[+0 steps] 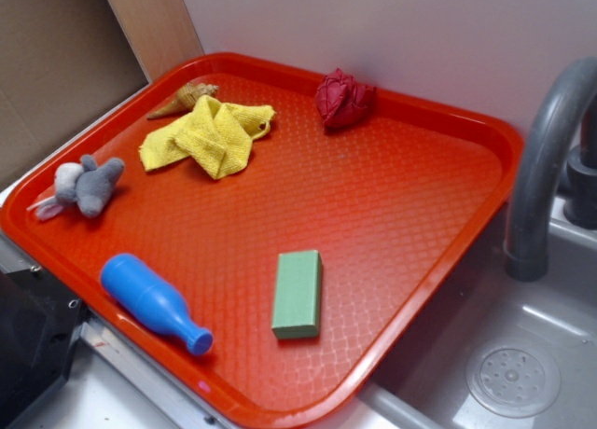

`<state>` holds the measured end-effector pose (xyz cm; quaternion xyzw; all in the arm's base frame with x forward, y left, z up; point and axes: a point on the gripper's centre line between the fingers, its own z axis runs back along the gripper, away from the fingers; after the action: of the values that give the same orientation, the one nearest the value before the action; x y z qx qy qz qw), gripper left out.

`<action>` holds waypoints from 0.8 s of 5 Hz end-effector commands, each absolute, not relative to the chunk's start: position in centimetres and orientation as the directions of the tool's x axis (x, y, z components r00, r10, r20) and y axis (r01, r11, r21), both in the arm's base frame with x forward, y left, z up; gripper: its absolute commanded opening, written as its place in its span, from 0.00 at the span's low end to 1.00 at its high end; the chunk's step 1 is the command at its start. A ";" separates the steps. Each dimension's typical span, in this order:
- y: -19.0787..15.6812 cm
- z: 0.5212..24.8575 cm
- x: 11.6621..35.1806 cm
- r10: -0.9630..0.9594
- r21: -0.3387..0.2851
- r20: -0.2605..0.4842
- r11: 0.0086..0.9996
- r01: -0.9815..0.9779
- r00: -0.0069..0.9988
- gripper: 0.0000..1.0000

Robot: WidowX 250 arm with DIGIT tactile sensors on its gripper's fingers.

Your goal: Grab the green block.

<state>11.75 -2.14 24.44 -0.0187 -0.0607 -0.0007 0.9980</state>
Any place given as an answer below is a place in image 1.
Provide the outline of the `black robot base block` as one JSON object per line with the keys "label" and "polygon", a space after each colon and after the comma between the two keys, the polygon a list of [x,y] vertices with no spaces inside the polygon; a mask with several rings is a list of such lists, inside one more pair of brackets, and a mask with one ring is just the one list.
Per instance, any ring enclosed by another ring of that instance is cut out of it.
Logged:
{"label": "black robot base block", "polygon": [[1,275],[1,426],[12,428],[69,380],[86,307],[41,268]]}

